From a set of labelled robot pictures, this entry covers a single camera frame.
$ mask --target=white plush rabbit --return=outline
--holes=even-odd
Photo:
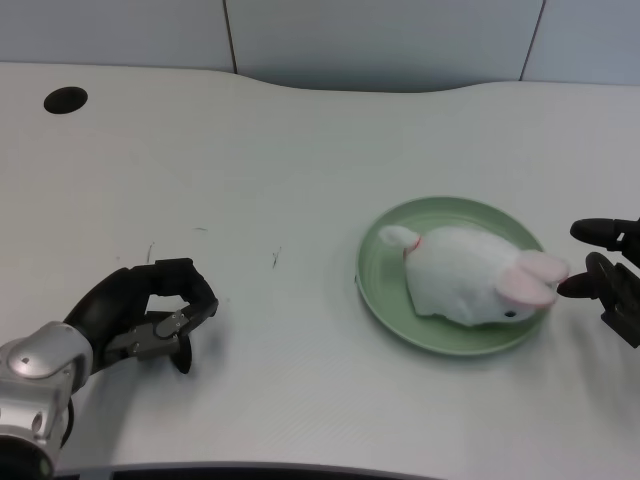
[[[519,322],[556,299],[550,288],[569,275],[560,259],[521,251],[492,233],[440,227],[419,235],[386,226],[380,238],[404,248],[409,293],[418,315],[444,315],[472,326]]]

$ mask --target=table surface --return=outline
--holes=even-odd
[[[47,113],[45,96],[70,85],[88,103]],[[583,270],[574,220],[639,216],[640,88],[345,93],[2,64],[0,106],[3,341],[64,319],[150,246],[152,261],[193,258],[221,300],[188,376],[127,361],[76,395],[61,471],[254,461],[637,478],[640,354],[598,302],[561,299],[521,347],[456,360],[381,327],[354,274],[368,225],[431,195],[501,208]]]

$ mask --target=black hole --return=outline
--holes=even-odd
[[[75,112],[87,103],[87,92],[80,87],[59,88],[44,99],[44,109],[54,115]]]

